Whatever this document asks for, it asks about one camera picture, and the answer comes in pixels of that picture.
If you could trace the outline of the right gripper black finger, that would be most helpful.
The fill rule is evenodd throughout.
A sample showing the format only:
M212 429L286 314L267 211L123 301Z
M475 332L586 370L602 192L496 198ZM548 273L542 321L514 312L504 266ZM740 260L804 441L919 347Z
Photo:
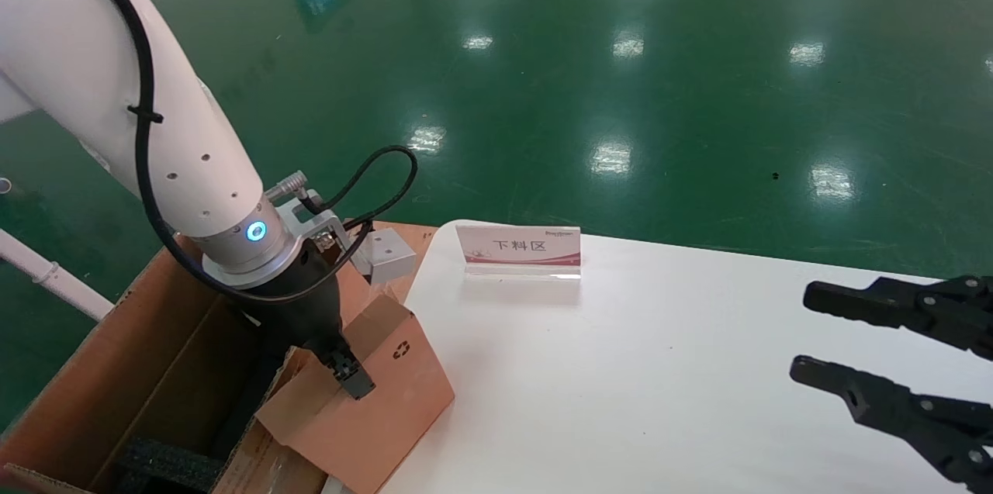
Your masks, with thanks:
M969 491L992 489L989 403L915 394L889 378L806 355L794 358L790 377L838 396L855 423L900 438L944 479Z
M992 289L990 276L964 275L920 285L877 278L868 288L844 288L810 282L804 306L813 313L905 328L990 361L992 359Z

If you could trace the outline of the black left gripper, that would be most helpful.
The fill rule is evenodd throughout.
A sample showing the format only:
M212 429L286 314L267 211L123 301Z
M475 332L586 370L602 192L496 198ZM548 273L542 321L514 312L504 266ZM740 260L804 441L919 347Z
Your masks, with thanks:
M359 401L372 394L376 384L344 338L341 296L337 276L330 275L331 268L316 244L305 240L290 267L249 292L280 296L312 285L316 288L301 299L277 306L246 306L246 314L291 345L311 351L332 370L334 380L344 391Z

